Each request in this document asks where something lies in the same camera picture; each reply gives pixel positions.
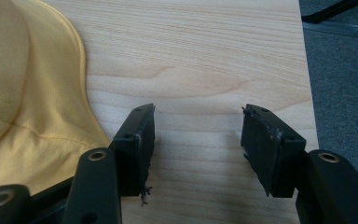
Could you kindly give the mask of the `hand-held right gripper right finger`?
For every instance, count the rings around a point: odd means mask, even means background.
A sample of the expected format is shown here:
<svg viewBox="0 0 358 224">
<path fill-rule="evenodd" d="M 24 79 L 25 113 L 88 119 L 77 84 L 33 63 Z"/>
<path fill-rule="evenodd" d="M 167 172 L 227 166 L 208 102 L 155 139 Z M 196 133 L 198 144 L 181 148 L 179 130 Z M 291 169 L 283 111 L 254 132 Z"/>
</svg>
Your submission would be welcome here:
<svg viewBox="0 0 358 224">
<path fill-rule="evenodd" d="M 305 155 L 306 140 L 270 110 L 247 105 L 241 146 L 267 195 L 291 198 L 295 169 Z"/>
</svg>

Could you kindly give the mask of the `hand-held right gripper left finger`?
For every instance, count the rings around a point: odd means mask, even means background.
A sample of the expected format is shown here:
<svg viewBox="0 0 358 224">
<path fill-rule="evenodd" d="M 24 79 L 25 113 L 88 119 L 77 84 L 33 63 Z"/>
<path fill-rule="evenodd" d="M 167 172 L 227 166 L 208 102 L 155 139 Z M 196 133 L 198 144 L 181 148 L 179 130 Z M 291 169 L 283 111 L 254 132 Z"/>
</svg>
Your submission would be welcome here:
<svg viewBox="0 0 358 224">
<path fill-rule="evenodd" d="M 118 193 L 123 197 L 146 196 L 151 188 L 146 185 L 151 158 L 155 148 L 155 106 L 141 105 L 127 116 L 111 143 L 117 165 Z"/>
</svg>

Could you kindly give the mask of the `yellow cloth hat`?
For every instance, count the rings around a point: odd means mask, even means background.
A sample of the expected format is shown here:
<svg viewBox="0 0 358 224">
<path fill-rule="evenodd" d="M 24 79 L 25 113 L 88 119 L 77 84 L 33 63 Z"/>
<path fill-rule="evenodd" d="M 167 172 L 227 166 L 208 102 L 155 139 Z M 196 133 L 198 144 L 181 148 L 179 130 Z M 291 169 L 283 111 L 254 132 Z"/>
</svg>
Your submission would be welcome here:
<svg viewBox="0 0 358 224">
<path fill-rule="evenodd" d="M 75 27 L 41 0 L 0 0 L 0 186 L 37 193 L 107 143 L 88 103 Z"/>
</svg>

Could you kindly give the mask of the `grey metal stand bar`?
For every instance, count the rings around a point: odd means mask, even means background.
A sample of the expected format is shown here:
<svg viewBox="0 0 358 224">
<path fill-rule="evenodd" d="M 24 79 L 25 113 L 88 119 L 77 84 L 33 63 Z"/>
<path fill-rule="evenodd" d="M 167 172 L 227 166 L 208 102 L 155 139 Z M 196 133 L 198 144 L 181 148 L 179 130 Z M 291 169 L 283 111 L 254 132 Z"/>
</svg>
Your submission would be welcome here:
<svg viewBox="0 0 358 224">
<path fill-rule="evenodd" d="M 333 21 L 322 21 L 321 23 L 317 24 L 302 22 L 302 26 L 305 30 L 358 38 L 358 25 Z"/>
</svg>

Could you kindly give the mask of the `black metal stand leg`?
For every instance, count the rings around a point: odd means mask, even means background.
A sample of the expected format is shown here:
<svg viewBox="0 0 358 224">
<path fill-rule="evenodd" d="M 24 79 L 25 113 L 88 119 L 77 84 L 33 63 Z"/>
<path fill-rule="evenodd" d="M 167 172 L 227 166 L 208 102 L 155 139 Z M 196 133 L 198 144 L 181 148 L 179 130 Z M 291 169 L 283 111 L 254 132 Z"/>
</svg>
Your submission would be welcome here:
<svg viewBox="0 0 358 224">
<path fill-rule="evenodd" d="M 355 7 L 358 7 L 358 0 L 340 0 L 330 7 L 302 16 L 301 20 L 306 23 L 317 24 Z"/>
</svg>

